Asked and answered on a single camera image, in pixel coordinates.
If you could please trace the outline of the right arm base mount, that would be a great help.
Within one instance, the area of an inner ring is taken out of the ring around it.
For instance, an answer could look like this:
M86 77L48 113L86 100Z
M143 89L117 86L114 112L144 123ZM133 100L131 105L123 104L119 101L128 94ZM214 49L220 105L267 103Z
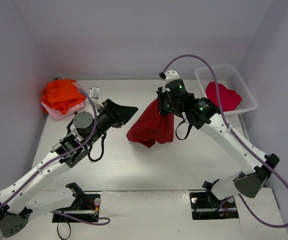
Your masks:
M189 192L191 216L193 220L227 220L239 218L233 197L223 203L223 200L218 200L211 193L212 187L218 181L219 179L212 183L205 181L202 185L204 188L203 191Z

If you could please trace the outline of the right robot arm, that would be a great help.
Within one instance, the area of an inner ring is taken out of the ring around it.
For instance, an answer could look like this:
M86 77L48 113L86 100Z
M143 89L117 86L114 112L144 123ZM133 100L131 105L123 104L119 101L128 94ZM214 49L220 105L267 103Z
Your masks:
M267 155L253 146L235 129L227 127L220 109L208 98L195 98L187 92L184 82L176 79L157 89L158 108L161 115L173 114L182 118L189 128L195 127L217 142L237 163L240 171L215 183L203 185L205 200L217 206L229 196L242 194L255 198L272 175L279 158Z

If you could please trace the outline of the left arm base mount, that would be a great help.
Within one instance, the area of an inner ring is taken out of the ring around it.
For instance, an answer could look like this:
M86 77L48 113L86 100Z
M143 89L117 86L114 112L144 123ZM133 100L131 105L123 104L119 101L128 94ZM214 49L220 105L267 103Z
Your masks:
M71 206L57 209L57 211L66 213L74 218L86 222L97 223L99 221L98 217L100 208L95 201L100 200L101 195L99 193L86 193L75 182L68 183L65 187L72 191L72 195L75 197L75 200ZM70 223L78 223L77 220L59 214L53 214L52 222L57 223L56 232L60 240L68 240L72 233ZM61 236L60 223L67 224L68 236Z

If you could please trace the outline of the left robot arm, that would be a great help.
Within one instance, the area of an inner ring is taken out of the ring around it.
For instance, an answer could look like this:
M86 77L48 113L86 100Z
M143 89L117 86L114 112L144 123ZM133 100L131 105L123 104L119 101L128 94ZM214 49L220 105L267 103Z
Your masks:
M59 190L44 188L60 175L89 156L93 144L104 139L110 128L124 126L138 111L107 99L99 105L96 116L76 112L67 126L67 134L18 181L0 191L0 231L5 238L18 234L29 221L49 212L80 209L86 193L75 183Z

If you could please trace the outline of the dark red t shirt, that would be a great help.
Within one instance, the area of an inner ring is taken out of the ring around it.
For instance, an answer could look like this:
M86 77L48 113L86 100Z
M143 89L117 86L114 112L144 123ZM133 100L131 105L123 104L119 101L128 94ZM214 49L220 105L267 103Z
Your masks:
M160 115L159 102L156 98L128 130L126 137L130 142L142 144L147 148L151 148L156 142L172 143L174 116L172 114Z

